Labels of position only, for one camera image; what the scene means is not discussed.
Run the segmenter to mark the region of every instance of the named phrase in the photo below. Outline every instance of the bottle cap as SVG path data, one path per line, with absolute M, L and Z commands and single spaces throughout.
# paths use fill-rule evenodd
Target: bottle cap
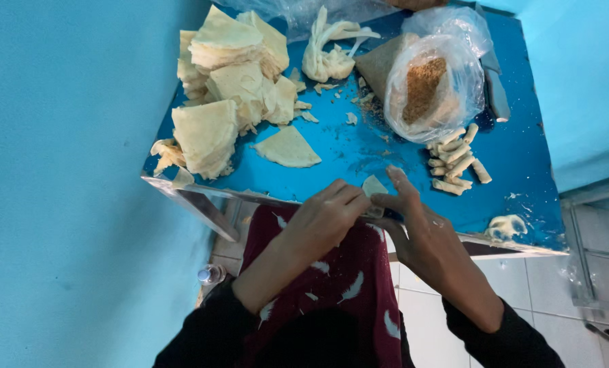
M 198 272 L 198 280 L 200 281 L 206 281 L 209 279 L 209 276 L 211 276 L 212 273 L 209 272 L 209 270 L 202 270 L 200 272 Z

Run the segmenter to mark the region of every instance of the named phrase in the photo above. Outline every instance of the clear plastic bag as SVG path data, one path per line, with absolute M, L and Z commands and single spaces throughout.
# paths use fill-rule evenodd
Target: clear plastic bag
M 288 43 L 309 39 L 311 26 L 320 7 L 327 7 L 327 23 L 347 20 L 361 23 L 399 11 L 381 0 L 214 0 L 237 11 L 255 11 L 261 19 L 269 21 L 283 16 L 288 23 Z
M 493 50 L 486 19 L 467 6 L 439 6 L 414 13 L 402 23 L 402 32 L 453 35 L 468 44 L 478 58 Z
M 408 72 L 437 58 L 444 58 L 446 73 L 422 116 L 405 121 Z M 421 38 L 402 50 L 386 79 L 384 118 L 399 136 L 415 143 L 442 137 L 463 126 L 484 110 L 484 70 L 463 40 L 451 35 Z

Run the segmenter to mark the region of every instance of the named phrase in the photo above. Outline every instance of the blue table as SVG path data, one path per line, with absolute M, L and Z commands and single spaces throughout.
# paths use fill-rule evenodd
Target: blue table
M 365 42 L 358 54 L 368 52 L 397 36 L 402 20 L 410 14 L 403 11 L 362 24 L 372 27 L 382 38 Z M 528 222 L 529 233 L 515 237 L 514 242 L 491 245 L 530 254 L 564 252 L 567 246 L 558 192 L 552 178 L 543 120 L 521 24 L 519 20 L 499 14 L 487 13 L 486 16 L 503 71 L 501 81 L 511 108 L 511 119 L 508 122 L 494 122 L 486 112 L 474 119 L 480 130 L 471 144 L 472 151 L 489 170 L 493 177 L 491 183 L 479 184 L 472 170 L 468 170 L 466 173 L 470 174 L 467 179 L 471 180 L 472 175 L 476 185 L 473 189 L 466 190 L 461 197 L 432 188 L 433 177 L 427 166 L 427 150 L 422 145 L 400 138 L 383 119 L 362 111 L 358 105 L 350 102 L 352 97 L 358 95 L 357 80 L 360 75 L 354 71 L 346 80 L 328 81 L 339 84 L 339 87 L 323 90 L 321 96 L 313 89 L 316 82 L 302 74 L 307 89 L 299 94 L 299 99 L 313 104 L 310 112 L 320 123 L 304 121 L 299 117 L 292 124 L 322 158 L 322 163 L 304 169 L 286 168 L 259 157 L 250 146 L 278 131 L 276 126 L 261 122 L 257 126 L 256 135 L 250 133 L 236 140 L 236 153 L 232 157 L 235 171 L 231 175 L 217 180 L 202 180 L 200 175 L 196 175 L 195 185 L 185 188 L 186 191 L 285 204 L 303 202 L 337 178 L 361 186 L 368 176 L 374 174 L 394 193 L 384 172 L 388 164 L 394 164 L 405 171 L 409 180 L 420 190 L 426 204 L 452 221 L 457 232 L 464 236 L 463 240 L 491 244 L 480 236 L 490 219 L 499 215 L 518 214 Z M 281 31 L 284 31 L 284 24 L 278 24 L 278 29 L 280 26 Z M 343 48 L 350 48 L 354 39 L 337 43 Z M 291 65 L 285 73 L 290 73 L 292 67 L 300 69 L 305 46 L 307 41 L 288 46 Z M 333 43 L 330 42 L 326 47 L 333 47 Z M 340 99 L 334 97 L 338 89 L 342 89 Z M 180 106 L 184 100 L 186 96 L 180 86 L 159 127 L 158 139 L 172 137 L 174 126 L 170 109 Z M 359 117 L 356 126 L 345 123 L 348 112 Z M 193 198 L 184 201 L 184 190 L 170 189 L 168 181 L 176 175 L 175 167 L 165 170 L 160 178 L 152 177 L 158 158 L 159 156 L 148 156 L 142 177 L 174 200 L 188 208 L 190 206 L 192 212 L 201 213 L 202 210 L 193 210 Z M 226 237 L 234 240 L 233 228 L 212 221 L 207 216 L 203 220 L 208 221 L 221 235 L 225 236 L 224 233 L 227 232 Z

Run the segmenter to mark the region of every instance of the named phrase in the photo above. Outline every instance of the water bottle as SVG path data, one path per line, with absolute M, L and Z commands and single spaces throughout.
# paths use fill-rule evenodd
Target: water bottle
M 198 280 L 202 285 L 216 285 L 223 282 L 227 276 L 227 270 L 220 264 L 207 264 L 204 270 L 198 272 Z

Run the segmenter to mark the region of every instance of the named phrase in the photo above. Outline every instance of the brown powder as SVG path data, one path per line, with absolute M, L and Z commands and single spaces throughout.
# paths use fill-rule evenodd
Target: brown powder
M 409 69 L 407 72 L 407 106 L 402 111 L 402 119 L 407 124 L 413 124 L 430 109 L 436 95 L 436 88 L 445 71 L 444 58 L 436 58 L 425 65 Z

